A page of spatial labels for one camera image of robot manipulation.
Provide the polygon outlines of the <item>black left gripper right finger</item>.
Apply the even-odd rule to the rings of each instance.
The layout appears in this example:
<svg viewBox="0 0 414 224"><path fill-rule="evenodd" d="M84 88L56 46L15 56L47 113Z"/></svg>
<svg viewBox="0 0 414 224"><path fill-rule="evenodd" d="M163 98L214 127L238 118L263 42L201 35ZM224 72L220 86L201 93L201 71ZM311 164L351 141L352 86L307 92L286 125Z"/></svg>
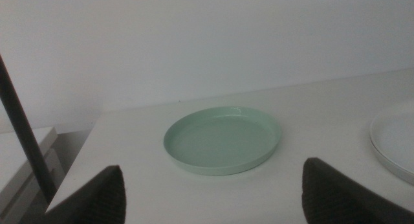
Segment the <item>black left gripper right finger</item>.
<svg viewBox="0 0 414 224"><path fill-rule="evenodd" d="M303 165L301 205L307 223L413 223L412 211L316 157Z"/></svg>

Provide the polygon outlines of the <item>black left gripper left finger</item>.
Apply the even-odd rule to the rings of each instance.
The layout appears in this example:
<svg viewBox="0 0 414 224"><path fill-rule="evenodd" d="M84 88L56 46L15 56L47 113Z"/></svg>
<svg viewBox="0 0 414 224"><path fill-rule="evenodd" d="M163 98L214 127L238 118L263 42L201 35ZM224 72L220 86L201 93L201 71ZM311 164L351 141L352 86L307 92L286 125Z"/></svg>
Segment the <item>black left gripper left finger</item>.
<svg viewBox="0 0 414 224"><path fill-rule="evenodd" d="M104 168L71 196L35 223L39 224L124 224L126 194L118 165Z"/></svg>

